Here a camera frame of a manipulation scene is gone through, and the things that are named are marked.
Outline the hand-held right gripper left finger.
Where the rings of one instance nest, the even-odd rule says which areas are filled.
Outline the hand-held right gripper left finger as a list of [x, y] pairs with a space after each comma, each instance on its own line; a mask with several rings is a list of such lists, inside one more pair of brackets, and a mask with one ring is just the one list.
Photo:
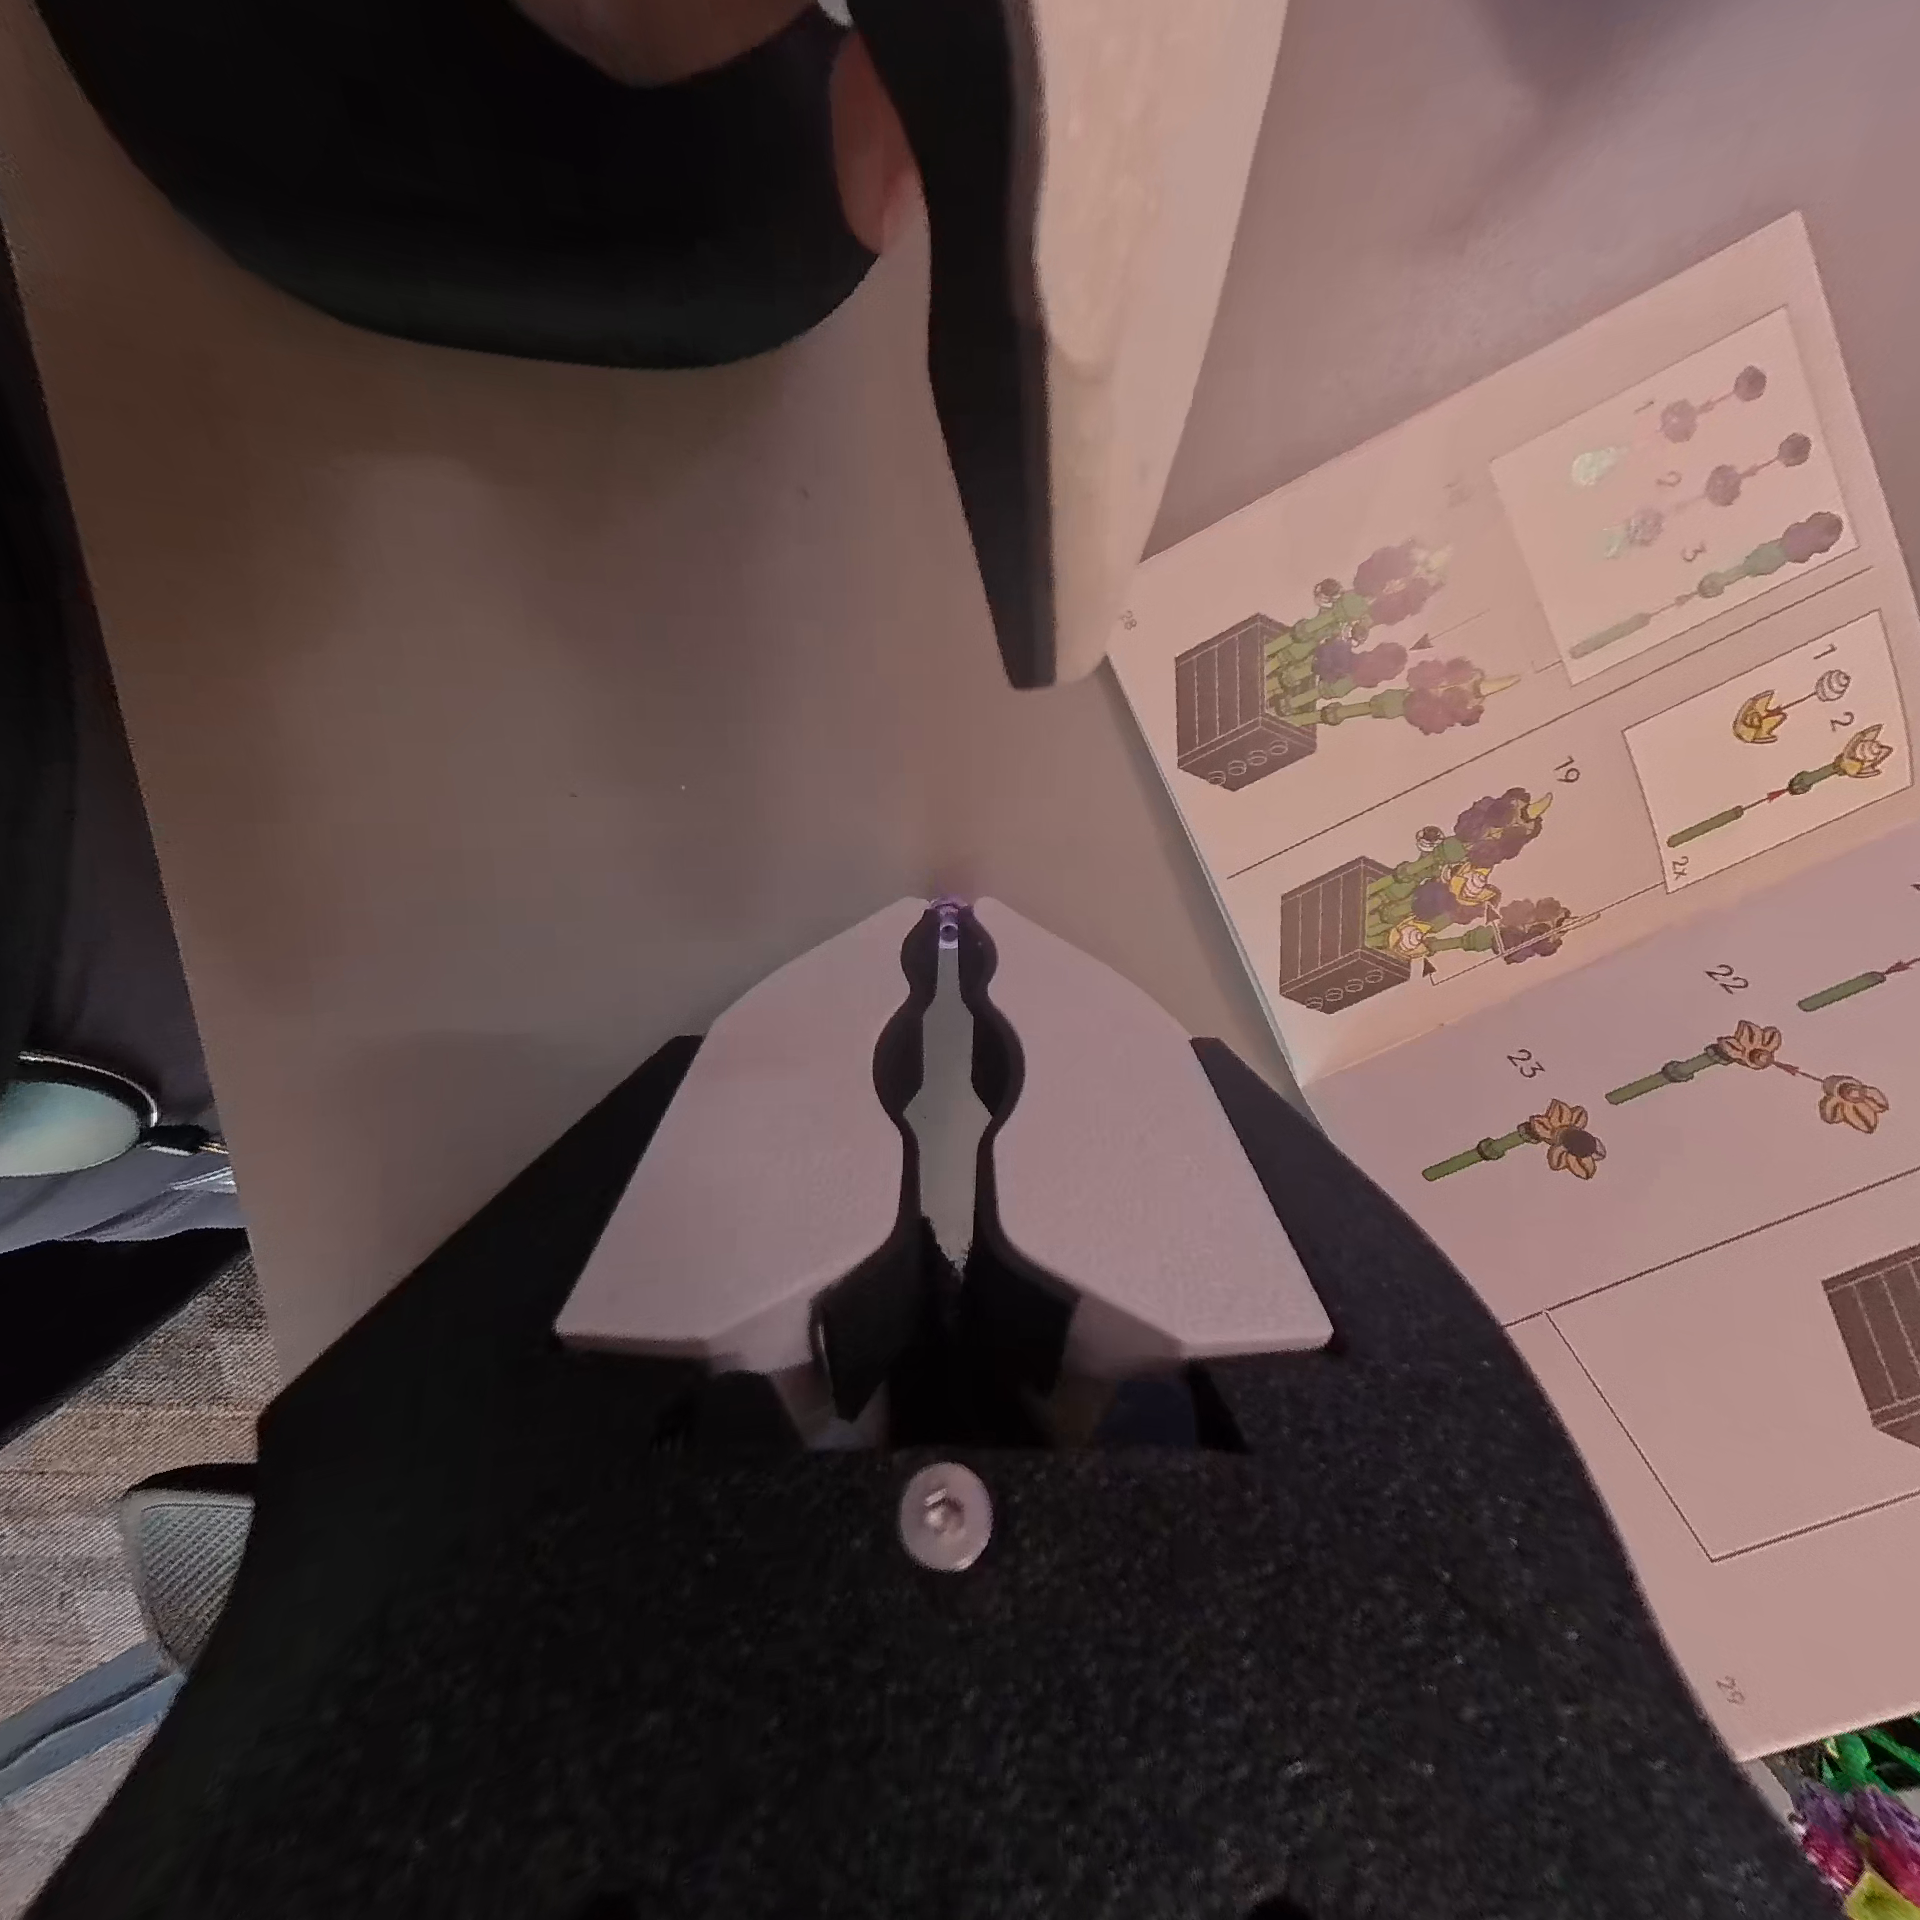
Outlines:
[[940, 925], [901, 898], [732, 1001], [567, 1295], [560, 1341], [762, 1375], [807, 1435], [880, 1437], [928, 1313], [906, 1108]]

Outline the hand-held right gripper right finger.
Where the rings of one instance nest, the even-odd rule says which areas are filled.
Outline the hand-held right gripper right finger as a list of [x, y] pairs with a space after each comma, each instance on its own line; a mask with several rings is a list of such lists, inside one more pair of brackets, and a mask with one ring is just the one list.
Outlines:
[[1055, 1443], [1204, 1425], [1194, 1366], [1320, 1354], [1321, 1306], [1184, 1027], [994, 898], [963, 907], [976, 1150], [963, 1334]]

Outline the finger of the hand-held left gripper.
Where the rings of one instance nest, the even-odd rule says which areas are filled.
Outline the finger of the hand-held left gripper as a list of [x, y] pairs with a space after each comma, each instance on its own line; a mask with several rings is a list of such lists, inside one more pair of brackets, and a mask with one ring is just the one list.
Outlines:
[[852, 3], [928, 219], [928, 386], [1012, 687], [1107, 655], [1288, 3]]

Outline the grey desk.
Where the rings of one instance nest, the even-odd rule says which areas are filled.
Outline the grey desk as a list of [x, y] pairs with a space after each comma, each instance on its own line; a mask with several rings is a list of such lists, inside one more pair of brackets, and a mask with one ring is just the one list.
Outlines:
[[[1113, 679], [1001, 674], [923, 223], [737, 369], [393, 343], [195, 236], [33, 5], [5, 198], [287, 1373], [901, 897], [997, 897], [1289, 1085]], [[1145, 548], [1791, 211], [1913, 546], [1916, 5], [1292, 5]]]

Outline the person's left hand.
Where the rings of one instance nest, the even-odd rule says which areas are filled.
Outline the person's left hand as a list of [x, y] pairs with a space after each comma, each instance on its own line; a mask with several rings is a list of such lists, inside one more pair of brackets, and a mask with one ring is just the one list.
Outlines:
[[831, 132], [848, 228], [866, 251], [883, 257], [921, 219], [921, 174], [898, 108], [857, 31], [844, 36], [832, 61]]

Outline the instruction booklet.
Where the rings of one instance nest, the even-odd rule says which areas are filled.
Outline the instruction booklet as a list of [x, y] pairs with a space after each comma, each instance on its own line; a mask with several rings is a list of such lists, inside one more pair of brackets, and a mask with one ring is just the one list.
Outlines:
[[1112, 665], [1728, 1745], [1916, 1715], [1916, 598], [1804, 214], [1162, 551]]

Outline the office chair base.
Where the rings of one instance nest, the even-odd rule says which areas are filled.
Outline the office chair base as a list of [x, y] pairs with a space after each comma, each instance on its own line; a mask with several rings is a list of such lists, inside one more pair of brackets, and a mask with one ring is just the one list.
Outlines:
[[117, 1503], [143, 1623], [172, 1673], [202, 1658], [239, 1579], [256, 1513], [256, 1462], [197, 1462], [149, 1476]]

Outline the pale oval dark-rimmed object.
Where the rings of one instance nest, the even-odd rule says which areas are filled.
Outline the pale oval dark-rimmed object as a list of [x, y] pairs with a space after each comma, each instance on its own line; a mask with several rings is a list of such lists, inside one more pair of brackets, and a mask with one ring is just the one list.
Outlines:
[[2, 1092], [2, 1177], [57, 1180], [151, 1151], [227, 1159], [227, 1140], [193, 1121], [168, 1121], [137, 1078], [25, 1049]]

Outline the black wrist rest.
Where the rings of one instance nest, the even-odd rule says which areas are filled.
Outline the black wrist rest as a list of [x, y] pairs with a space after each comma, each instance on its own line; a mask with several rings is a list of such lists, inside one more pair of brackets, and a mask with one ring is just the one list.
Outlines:
[[515, 5], [40, 3], [135, 170], [239, 268], [408, 343], [723, 369], [866, 279], [824, 13], [624, 86]]

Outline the person's dark pants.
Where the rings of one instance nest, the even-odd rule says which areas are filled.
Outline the person's dark pants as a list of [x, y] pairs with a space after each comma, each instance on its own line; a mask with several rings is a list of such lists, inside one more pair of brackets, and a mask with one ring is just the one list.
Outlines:
[[[41, 1049], [224, 1139], [40, 358], [2, 265], [2, 1082]], [[232, 1159], [2, 1180], [10, 1439], [248, 1247]]]

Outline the LEGO flower bouquet in pot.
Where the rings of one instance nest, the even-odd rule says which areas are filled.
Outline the LEGO flower bouquet in pot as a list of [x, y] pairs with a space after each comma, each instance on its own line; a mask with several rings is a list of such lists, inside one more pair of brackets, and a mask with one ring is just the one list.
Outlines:
[[1783, 1775], [1791, 1823], [1840, 1910], [1919, 1916], [1919, 1718], [1795, 1749]]

